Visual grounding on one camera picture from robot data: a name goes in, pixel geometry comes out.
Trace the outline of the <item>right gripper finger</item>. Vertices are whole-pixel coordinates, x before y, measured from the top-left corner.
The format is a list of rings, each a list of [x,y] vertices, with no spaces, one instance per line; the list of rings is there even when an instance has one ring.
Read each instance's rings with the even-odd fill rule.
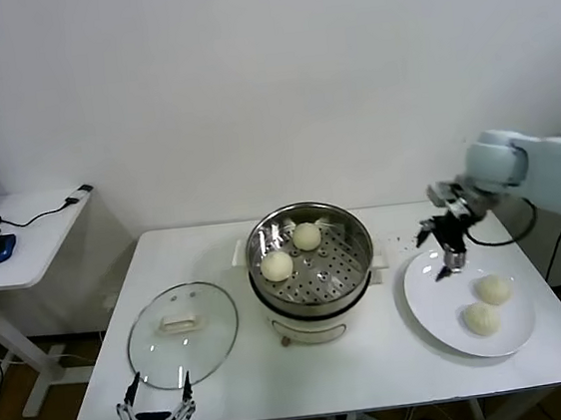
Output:
[[[464,265],[466,264],[465,252],[456,252],[446,249],[443,252],[443,254],[444,254],[443,267],[439,269],[439,272],[435,277],[436,281],[442,280],[456,273],[460,273],[460,271],[464,268]]]
[[[415,245],[422,246],[425,241],[431,236],[437,236],[438,227],[436,225],[436,218],[428,218],[419,223],[420,230],[417,233]]]

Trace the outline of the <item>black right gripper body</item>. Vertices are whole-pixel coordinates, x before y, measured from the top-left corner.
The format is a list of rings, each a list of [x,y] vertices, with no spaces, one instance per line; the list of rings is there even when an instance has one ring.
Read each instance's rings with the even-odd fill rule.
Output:
[[[454,216],[452,212],[446,212],[444,215],[434,217],[434,225],[436,239],[443,249],[453,253],[466,251],[465,220]]]

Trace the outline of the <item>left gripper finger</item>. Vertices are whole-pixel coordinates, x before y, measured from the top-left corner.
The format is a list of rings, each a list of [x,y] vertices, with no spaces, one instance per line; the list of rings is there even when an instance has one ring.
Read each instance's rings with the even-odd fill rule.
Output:
[[[190,420],[196,411],[196,400],[193,397],[192,383],[189,379],[190,372],[187,372],[183,384],[183,396],[181,403],[165,420]]]
[[[134,412],[134,401],[140,382],[141,375],[140,372],[137,371],[133,381],[130,383],[125,392],[124,400],[121,403],[117,404],[116,413],[118,414],[120,420],[139,420],[137,419],[136,413]]]

